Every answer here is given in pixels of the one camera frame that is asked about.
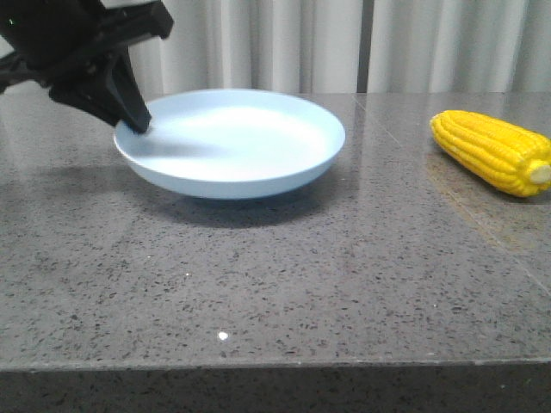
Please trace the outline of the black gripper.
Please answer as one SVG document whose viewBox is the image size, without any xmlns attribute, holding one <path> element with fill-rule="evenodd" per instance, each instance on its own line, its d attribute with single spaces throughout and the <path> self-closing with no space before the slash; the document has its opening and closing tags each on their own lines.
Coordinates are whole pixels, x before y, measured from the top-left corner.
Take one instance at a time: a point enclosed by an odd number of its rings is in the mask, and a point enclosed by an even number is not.
<svg viewBox="0 0 551 413">
<path fill-rule="evenodd" d="M 13 50 L 1 58 L 1 88 L 34 81 L 51 87 L 57 103 L 145 133 L 152 116 L 128 48 L 168 38 L 173 25 L 160 1 L 113 8 L 100 1 L 3 1 L 1 36 Z"/>
</svg>

